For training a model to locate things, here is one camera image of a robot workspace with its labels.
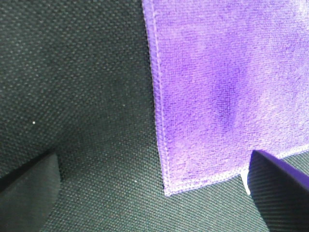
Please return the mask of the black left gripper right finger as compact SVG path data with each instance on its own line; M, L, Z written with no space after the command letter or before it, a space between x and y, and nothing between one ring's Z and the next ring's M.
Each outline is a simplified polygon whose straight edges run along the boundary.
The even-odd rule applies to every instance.
M269 231L309 230L308 175L265 151L254 150L247 181Z

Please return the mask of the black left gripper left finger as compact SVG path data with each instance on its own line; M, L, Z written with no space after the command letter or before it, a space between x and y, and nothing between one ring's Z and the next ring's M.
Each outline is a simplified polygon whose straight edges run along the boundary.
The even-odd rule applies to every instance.
M60 191L56 154L36 157L0 180L0 230L38 232Z

